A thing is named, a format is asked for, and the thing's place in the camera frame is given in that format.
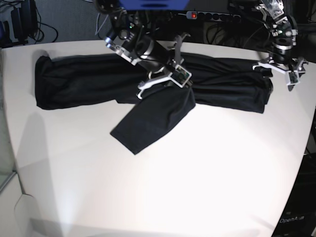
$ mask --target black cloth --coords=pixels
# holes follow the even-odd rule
[[[35,68],[37,106],[65,109],[116,100],[137,104],[111,135],[137,154],[166,135],[196,103],[263,113],[272,83],[253,71],[254,61],[183,54],[193,74],[192,88],[156,85],[143,100],[137,86],[146,71],[117,55],[52,61],[42,56]]]

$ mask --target white table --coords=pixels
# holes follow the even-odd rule
[[[183,52],[259,59],[185,43]],[[293,187],[316,105],[316,65],[292,92],[274,72],[263,115],[197,105],[134,156],[110,136],[132,105],[36,107],[34,68],[51,58],[112,53],[102,41],[2,51],[5,111],[18,171],[48,236],[269,237]]]

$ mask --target black garment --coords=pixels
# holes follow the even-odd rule
[[[272,92],[270,79],[252,70],[253,61],[183,54],[193,74],[192,88],[156,85],[140,101],[137,85],[146,71],[117,55],[41,57],[35,68],[37,106],[45,110],[110,100],[137,104],[111,132],[134,154],[166,135],[195,102],[263,113]]]

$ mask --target table surface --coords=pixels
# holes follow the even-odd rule
[[[182,51],[265,57],[194,43],[183,44]],[[134,156],[110,136],[133,105],[36,107],[34,68],[41,55],[106,53],[112,52],[102,41],[2,51],[4,107],[17,168],[48,236],[270,237],[305,151],[316,105],[316,65],[306,66],[292,92],[274,72],[264,114],[197,105]]]

